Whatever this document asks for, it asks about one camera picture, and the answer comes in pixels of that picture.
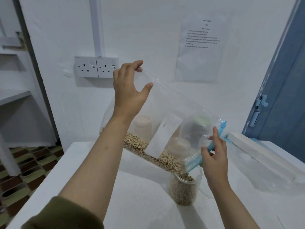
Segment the double wall socket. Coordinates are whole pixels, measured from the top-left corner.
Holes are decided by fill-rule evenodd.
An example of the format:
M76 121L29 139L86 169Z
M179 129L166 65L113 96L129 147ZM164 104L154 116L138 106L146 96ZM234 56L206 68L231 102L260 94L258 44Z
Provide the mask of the double wall socket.
M112 78L113 71L119 67L119 58L115 57L75 57L78 77Z

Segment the green lid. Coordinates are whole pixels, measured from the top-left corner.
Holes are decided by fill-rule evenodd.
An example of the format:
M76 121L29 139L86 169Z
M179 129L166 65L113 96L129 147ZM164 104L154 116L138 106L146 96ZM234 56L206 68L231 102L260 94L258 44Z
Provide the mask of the green lid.
M207 117L203 116L197 116L194 118L194 122L197 125L203 126L203 127L210 127L211 126L211 121Z

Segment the person's left hand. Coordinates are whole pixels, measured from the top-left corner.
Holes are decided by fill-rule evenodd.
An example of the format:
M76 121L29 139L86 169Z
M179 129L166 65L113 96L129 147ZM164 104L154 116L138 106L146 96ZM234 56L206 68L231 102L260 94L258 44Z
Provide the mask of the person's left hand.
M113 72L113 87L115 90L113 117L120 118L126 123L131 123L139 113L153 87L153 83L148 83L141 92L138 92L135 88L135 70L142 72L140 67L142 64L143 60L124 63L120 69Z

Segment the sleeve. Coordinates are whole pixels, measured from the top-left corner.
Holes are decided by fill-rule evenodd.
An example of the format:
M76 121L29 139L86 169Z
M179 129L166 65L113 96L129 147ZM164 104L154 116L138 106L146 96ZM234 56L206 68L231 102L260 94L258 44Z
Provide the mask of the sleeve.
M62 197L53 197L22 229L104 229L101 220L87 209Z

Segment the white wall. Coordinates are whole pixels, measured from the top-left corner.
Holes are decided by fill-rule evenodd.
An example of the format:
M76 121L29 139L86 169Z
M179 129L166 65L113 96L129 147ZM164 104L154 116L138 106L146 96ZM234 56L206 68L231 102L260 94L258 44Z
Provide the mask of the white wall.
M64 149L93 141L114 91L111 79L77 78L74 56L94 55L89 0L20 0ZM107 56L143 59L170 80L176 64L181 5L186 0L101 0ZM173 88L242 131L295 0L187 0L202 11L231 11L227 46L216 84Z
M0 0L3 36L21 31L12 0ZM54 145L55 135L27 51L0 49L0 89L28 90L30 97L0 106L0 133L8 146Z

